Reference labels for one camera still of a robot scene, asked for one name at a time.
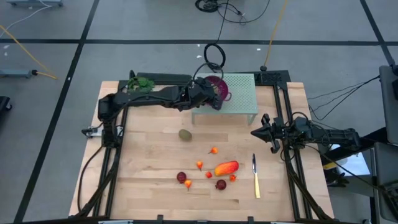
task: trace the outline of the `beet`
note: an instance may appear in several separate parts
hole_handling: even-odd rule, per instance
[[[177,180],[180,182],[180,184],[183,184],[187,179],[187,175],[184,172],[179,172],[177,174]]]
[[[216,188],[217,188],[218,190],[224,190],[224,189],[226,188],[226,182],[225,182],[225,180],[219,180],[219,181],[217,181]]]

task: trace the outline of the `knife blade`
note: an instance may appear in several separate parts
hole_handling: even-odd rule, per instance
[[[253,163],[253,174],[257,174],[256,155],[254,153],[253,153],[252,163]]]
[[[253,153],[253,174],[254,174],[254,192],[256,193],[256,198],[260,198],[260,185],[259,178],[257,176],[257,164],[256,164],[256,155]]]

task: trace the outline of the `kiwi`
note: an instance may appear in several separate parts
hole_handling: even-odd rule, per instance
[[[183,140],[183,141],[191,141],[191,139],[192,139],[191,132],[189,132],[189,131],[187,131],[185,129],[181,129],[178,132],[178,136],[180,136],[180,139]]]

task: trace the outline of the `knife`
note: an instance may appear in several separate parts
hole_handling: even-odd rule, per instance
[[[256,191],[256,198],[260,198],[259,178],[257,176],[256,155],[253,153],[253,174],[254,174],[254,190]]]

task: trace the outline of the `toy fruit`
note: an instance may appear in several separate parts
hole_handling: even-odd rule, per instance
[[[183,184],[186,179],[187,179],[187,175],[184,172],[179,172],[177,174],[177,180],[180,182],[180,184]]]
[[[202,161],[198,161],[198,162],[197,162],[197,166],[198,166],[198,168],[199,168],[200,171],[201,171],[201,167],[203,166],[203,162],[202,162]]]
[[[192,181],[191,181],[191,180],[186,180],[186,181],[184,182],[184,184],[185,184],[185,186],[187,186],[187,189],[189,190],[189,188],[190,188],[191,185],[192,185]]]
[[[239,163],[237,161],[224,162],[216,167],[214,173],[216,175],[228,175],[239,169]]]
[[[216,183],[216,188],[217,188],[218,190],[224,190],[224,189],[226,188],[226,182],[225,182],[225,180],[219,180],[219,181],[217,181],[217,183]]]
[[[210,154],[210,153],[212,153],[212,154],[217,154],[217,152],[218,152],[217,147],[212,147],[212,148],[211,148],[211,151],[210,151],[208,154]]]
[[[207,176],[207,178],[211,178],[211,177],[213,176],[213,174],[211,174],[210,171],[207,171],[207,172],[206,172],[206,176]]]
[[[180,136],[180,139],[183,140],[183,141],[191,141],[191,139],[192,139],[191,132],[189,132],[189,131],[187,131],[185,129],[181,129],[178,132],[178,136]]]
[[[230,180],[231,182],[235,182],[236,176],[235,176],[235,175],[231,175],[231,176],[229,177],[229,180]]]

